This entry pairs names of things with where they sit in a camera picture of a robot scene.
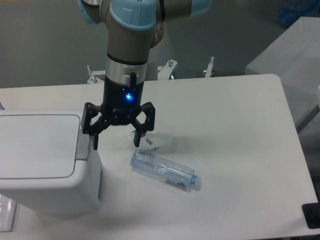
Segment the plastic water bottle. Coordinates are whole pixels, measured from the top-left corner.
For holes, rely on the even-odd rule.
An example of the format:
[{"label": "plastic water bottle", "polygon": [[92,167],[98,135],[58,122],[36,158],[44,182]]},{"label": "plastic water bottle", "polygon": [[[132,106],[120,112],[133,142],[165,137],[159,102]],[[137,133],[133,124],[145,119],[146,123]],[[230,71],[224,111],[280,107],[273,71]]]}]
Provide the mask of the plastic water bottle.
[{"label": "plastic water bottle", "polygon": [[194,169],[140,150],[134,152],[130,165],[138,172],[183,186],[187,191],[197,189],[200,182]]}]

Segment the black object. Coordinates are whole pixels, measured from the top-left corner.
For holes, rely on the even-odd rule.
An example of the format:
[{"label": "black object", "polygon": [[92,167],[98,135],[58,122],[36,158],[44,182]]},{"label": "black object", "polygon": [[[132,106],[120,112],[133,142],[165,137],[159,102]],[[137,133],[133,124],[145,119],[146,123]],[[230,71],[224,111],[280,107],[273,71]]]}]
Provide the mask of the black object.
[{"label": "black object", "polygon": [[[126,126],[132,124],[135,128],[134,145],[139,147],[140,138],[147,131],[155,128],[156,109],[151,102],[140,106],[144,83],[137,84],[137,74],[130,73],[130,85],[122,85],[105,77],[104,94],[101,106],[90,102],[84,105],[81,120],[82,133],[89,134],[93,149],[98,149],[99,134],[112,126]],[[144,123],[137,120],[137,116],[145,113]],[[91,124],[91,120],[98,116],[98,120]]]},{"label": "black object", "polygon": [[302,210],[308,228],[320,229],[320,203],[303,204]]}]

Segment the bolt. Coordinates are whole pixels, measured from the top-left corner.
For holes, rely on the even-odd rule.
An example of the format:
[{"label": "bolt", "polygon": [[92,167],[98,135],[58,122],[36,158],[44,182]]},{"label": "bolt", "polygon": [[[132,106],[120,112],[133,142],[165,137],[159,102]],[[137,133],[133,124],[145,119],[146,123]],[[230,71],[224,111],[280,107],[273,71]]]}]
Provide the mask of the bolt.
[{"label": "bolt", "polygon": [[169,68],[172,68],[174,61],[172,59],[169,60]]}]

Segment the white table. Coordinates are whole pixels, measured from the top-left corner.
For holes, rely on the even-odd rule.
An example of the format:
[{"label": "white table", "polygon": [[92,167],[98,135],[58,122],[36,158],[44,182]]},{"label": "white table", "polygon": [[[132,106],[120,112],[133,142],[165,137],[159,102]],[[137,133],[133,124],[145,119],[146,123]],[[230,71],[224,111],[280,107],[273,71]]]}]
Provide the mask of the white table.
[{"label": "white table", "polygon": [[[82,109],[100,104],[101,84],[0,89],[8,110]],[[1,240],[249,240],[319,234],[302,204],[317,201],[280,79],[252,75],[146,82],[142,103],[155,129],[170,132],[157,154],[196,169],[200,191],[186,192],[132,171],[124,136],[99,138],[105,168],[99,212],[37,215],[19,206]]]}]

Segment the light blue joint cap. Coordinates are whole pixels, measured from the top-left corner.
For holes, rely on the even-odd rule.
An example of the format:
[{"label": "light blue joint cap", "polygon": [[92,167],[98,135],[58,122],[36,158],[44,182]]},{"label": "light blue joint cap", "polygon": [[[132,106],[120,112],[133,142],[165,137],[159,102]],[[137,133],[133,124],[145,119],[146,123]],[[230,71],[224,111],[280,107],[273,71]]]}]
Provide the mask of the light blue joint cap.
[{"label": "light blue joint cap", "polygon": [[80,8],[80,11],[82,13],[82,16],[87,24],[93,25],[97,24],[95,21],[92,20],[92,18],[89,16],[89,14],[86,12],[84,6],[82,5],[81,0],[77,0],[78,6]]},{"label": "light blue joint cap", "polygon": [[211,6],[211,0],[192,0],[190,17],[206,12]]},{"label": "light blue joint cap", "polygon": [[157,0],[113,0],[112,17],[125,28],[144,31],[156,24]]}]

